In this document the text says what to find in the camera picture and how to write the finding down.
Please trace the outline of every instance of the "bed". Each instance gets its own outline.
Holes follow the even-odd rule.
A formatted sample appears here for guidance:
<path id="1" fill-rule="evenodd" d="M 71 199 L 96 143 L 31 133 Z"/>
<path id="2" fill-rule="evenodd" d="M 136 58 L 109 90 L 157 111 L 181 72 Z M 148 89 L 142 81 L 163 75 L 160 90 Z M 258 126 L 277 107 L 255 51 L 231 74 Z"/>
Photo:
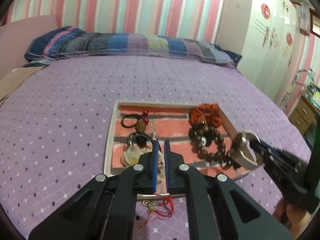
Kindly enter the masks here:
<path id="1" fill-rule="evenodd" d="M 17 230 L 31 230 L 103 169 L 117 100 L 217 102 L 238 130 L 304 160 L 310 150 L 286 115 L 235 67 L 150 55 L 60 59 L 29 77 L 0 108 L 0 203 Z M 262 168 L 236 182 L 272 213 L 281 193 Z M 185 199 L 170 220 L 134 239 L 188 239 Z M 136 215 L 146 210 L 137 204 Z"/>

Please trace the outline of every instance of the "beige cloth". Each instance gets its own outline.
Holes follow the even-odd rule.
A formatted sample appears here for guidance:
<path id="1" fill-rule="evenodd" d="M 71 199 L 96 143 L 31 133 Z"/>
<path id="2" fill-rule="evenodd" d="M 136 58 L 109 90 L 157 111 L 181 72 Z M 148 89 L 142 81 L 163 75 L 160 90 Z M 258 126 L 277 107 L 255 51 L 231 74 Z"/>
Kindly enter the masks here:
<path id="1" fill-rule="evenodd" d="M 0 106 L 28 77 L 44 67 L 16 68 L 0 80 Z"/>

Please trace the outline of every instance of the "tray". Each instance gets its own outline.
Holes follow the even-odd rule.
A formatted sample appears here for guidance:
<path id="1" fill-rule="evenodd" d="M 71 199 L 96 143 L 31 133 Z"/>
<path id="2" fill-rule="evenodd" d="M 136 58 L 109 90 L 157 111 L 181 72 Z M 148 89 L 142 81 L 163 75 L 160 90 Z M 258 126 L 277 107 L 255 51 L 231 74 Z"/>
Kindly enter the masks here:
<path id="1" fill-rule="evenodd" d="M 164 141 L 169 139 L 171 150 L 181 154 L 185 163 L 196 167 L 204 175 L 214 177 L 218 173 L 224 173 L 233 180 L 247 175 L 249 171 L 243 167 L 237 171 L 233 168 L 224 170 L 215 162 L 210 163 L 208 167 L 206 162 L 200 160 L 197 154 L 192 151 L 190 138 L 188 137 L 188 131 L 191 128 L 188 122 L 188 113 L 190 109 L 193 109 L 195 106 L 196 105 L 192 104 L 117 101 L 110 121 L 103 173 L 110 177 L 120 174 L 124 169 L 120 158 L 126 147 L 126 138 L 135 132 L 135 128 L 127 129 L 122 127 L 122 117 L 126 114 L 141 114 L 143 110 L 148 110 L 149 124 L 145 133 L 154 135 L 155 138 L 159 140 L 161 149 L 164 149 Z M 218 130 L 224 137 L 227 151 L 231 147 L 232 138 L 234 138 L 238 132 L 221 109 L 220 117 L 222 119 L 222 125 Z M 208 152 L 217 152 L 217 146 L 214 143 L 205 149 Z M 165 181 L 157 185 L 156 193 L 167 195 Z M 153 197 L 158 198 L 156 195 L 138 195 L 138 199 Z"/>

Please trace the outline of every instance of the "window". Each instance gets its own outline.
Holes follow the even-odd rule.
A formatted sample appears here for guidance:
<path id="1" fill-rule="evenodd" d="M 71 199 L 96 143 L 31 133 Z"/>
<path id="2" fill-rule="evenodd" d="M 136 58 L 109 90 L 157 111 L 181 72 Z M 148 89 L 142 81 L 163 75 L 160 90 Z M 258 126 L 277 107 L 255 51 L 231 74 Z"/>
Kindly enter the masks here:
<path id="1" fill-rule="evenodd" d="M 317 13 L 313 10 L 310 10 L 311 15 L 311 30 L 310 32 L 320 38 L 320 18 Z"/>

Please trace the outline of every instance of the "wooden nightstand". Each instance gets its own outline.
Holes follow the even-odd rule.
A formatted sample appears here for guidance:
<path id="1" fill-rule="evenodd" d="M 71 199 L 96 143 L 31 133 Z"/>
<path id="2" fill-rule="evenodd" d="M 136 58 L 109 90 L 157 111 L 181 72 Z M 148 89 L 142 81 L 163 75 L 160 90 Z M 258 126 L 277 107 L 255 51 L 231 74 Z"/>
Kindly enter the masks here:
<path id="1" fill-rule="evenodd" d="M 290 122 L 295 125 L 303 135 L 309 126 L 316 124 L 316 115 L 319 110 L 304 95 L 301 96 L 297 107 L 290 115 Z"/>

